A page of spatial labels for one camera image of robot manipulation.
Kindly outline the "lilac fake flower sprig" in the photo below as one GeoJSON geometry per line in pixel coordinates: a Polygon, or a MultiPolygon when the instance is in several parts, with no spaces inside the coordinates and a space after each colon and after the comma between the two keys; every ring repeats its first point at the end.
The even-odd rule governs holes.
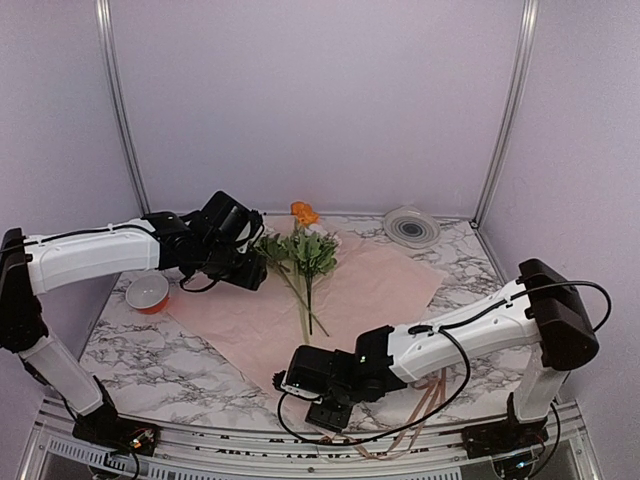
{"type": "MultiPolygon", "coordinates": [[[[308,248],[310,253],[310,273],[312,275],[312,302],[313,302],[313,284],[318,276],[326,276],[331,273],[337,266],[336,254],[340,246],[340,242],[335,234],[318,230],[315,225],[307,228],[310,233],[308,240],[308,248]]],[[[293,232],[289,237],[289,251],[294,261],[293,253],[293,232]]]]}

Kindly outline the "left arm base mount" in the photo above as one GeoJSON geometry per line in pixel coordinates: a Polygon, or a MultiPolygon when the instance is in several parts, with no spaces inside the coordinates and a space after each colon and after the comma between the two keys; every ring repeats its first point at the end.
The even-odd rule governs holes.
{"type": "Polygon", "coordinates": [[[108,394],[97,410],[76,416],[72,431],[76,439],[144,456],[155,453],[159,434],[155,424],[122,417],[108,394]]]}

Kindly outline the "orange fake flower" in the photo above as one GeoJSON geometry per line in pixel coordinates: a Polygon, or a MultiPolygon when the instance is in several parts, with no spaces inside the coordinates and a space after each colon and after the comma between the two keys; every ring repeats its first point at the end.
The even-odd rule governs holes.
{"type": "Polygon", "coordinates": [[[291,214],[294,217],[293,253],[294,268],[300,284],[302,296],[302,324],[304,343],[309,344],[313,336],[312,312],[312,275],[310,273],[310,253],[308,240],[310,233],[307,228],[314,224],[319,216],[312,207],[302,201],[291,204],[291,214]]]}

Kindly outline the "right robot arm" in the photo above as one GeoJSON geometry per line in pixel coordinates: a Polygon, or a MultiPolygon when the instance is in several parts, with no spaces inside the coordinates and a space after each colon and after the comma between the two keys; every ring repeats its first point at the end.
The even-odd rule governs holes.
{"type": "Polygon", "coordinates": [[[276,390],[309,402],[307,422],[340,432],[351,410],[375,402],[459,361],[529,345],[520,385],[509,396],[508,416],[495,438],[515,448],[546,419],[567,374],[595,358],[596,329],[578,292],[539,259],[483,300],[424,323],[382,326],[360,334],[353,352],[310,345],[296,349],[288,368],[273,377],[276,390]]]}

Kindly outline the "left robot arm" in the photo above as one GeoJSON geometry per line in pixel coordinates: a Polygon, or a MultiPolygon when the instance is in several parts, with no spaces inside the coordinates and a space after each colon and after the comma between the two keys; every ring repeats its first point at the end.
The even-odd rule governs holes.
{"type": "Polygon", "coordinates": [[[218,191],[185,215],[156,212],[124,223],[52,235],[8,230],[1,243],[1,346],[52,386],[106,445],[125,438],[126,423],[43,319],[40,296],[95,278],[129,271],[177,269],[184,282],[205,275],[255,291],[266,261],[254,249],[262,215],[218,191]]]}

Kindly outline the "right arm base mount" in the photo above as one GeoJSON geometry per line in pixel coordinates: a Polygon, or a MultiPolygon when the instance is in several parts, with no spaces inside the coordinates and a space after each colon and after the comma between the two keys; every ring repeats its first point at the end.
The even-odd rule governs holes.
{"type": "Polygon", "coordinates": [[[515,414],[514,394],[507,399],[505,419],[465,427],[461,438],[469,459],[506,454],[546,441],[547,417],[533,422],[521,422],[515,414]]]}

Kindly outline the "white rose fake flower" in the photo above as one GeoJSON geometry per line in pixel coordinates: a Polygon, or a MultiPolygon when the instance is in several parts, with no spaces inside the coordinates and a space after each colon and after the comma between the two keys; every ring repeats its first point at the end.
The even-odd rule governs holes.
{"type": "Polygon", "coordinates": [[[284,245],[284,238],[276,233],[263,235],[254,244],[258,253],[266,258],[267,266],[285,284],[289,292],[294,296],[299,312],[303,343],[309,345],[313,336],[314,327],[317,327],[326,337],[330,336],[327,328],[319,318],[310,311],[308,298],[303,292],[302,279],[297,271],[294,261],[289,258],[284,245]]]}

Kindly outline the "pink wrapping paper sheet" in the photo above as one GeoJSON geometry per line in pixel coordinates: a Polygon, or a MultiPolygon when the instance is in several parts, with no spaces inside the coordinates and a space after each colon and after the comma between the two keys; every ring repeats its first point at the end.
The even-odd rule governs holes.
{"type": "MultiPolygon", "coordinates": [[[[360,219],[330,218],[324,226],[341,245],[337,267],[313,285],[312,307],[325,333],[310,342],[328,350],[353,349],[358,335],[384,325],[412,323],[427,311],[446,274],[435,246],[411,250],[360,219]]],[[[230,379],[206,364],[208,381],[193,423],[261,428],[275,423],[274,373],[285,369],[303,343],[300,309],[274,272],[256,292],[219,284],[206,293],[177,290],[169,315],[212,346],[239,371],[230,379]]]]}

